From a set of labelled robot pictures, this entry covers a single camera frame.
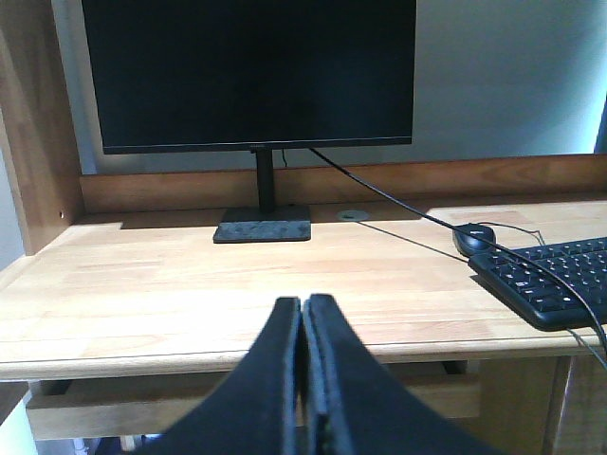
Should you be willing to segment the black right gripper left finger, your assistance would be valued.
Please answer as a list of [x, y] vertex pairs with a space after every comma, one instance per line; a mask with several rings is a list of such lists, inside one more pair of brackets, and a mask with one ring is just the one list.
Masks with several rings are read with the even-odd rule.
[[236, 368], [138, 454], [295, 454], [300, 300], [279, 298]]

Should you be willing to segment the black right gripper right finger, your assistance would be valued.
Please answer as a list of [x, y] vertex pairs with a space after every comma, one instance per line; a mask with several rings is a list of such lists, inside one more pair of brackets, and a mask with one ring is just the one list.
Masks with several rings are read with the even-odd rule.
[[417, 399], [366, 349], [335, 299], [304, 304], [311, 454], [493, 454]]

